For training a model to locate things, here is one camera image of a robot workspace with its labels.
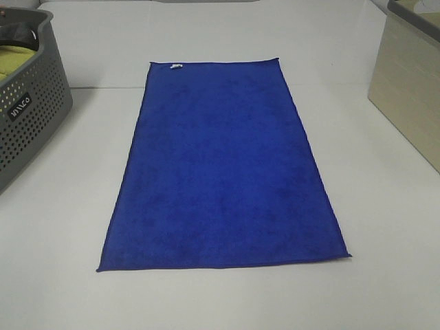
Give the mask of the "blue microfiber towel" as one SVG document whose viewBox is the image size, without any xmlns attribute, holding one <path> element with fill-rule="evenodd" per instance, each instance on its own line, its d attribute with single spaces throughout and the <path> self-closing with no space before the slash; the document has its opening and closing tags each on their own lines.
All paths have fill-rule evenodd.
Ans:
<svg viewBox="0 0 440 330">
<path fill-rule="evenodd" d="M 347 257 L 277 58 L 150 64 L 99 271 Z"/>
</svg>

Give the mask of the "beige storage bin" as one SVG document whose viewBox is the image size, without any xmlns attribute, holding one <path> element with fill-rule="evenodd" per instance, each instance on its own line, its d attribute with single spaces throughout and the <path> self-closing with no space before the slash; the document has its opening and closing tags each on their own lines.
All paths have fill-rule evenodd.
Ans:
<svg viewBox="0 0 440 330">
<path fill-rule="evenodd" d="M 368 99 L 439 169 L 439 12 L 389 1 Z"/>
</svg>

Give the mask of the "yellow-green towel in basket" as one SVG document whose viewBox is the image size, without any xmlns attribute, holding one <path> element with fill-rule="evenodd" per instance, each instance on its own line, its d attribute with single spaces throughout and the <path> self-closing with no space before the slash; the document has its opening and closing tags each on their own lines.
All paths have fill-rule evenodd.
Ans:
<svg viewBox="0 0 440 330">
<path fill-rule="evenodd" d="M 6 79 L 22 64 L 27 62 L 36 51 L 25 47 L 2 45 L 0 55 L 0 80 Z"/>
</svg>

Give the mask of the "grey perforated plastic basket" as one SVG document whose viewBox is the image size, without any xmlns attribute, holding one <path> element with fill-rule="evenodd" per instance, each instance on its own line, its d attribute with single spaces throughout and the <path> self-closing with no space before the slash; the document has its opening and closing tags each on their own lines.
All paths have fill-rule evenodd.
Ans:
<svg viewBox="0 0 440 330">
<path fill-rule="evenodd" d="M 1 189 L 45 146 L 72 109 L 72 94 L 45 10 L 1 9 L 1 46 L 36 51 L 1 80 Z"/>
</svg>

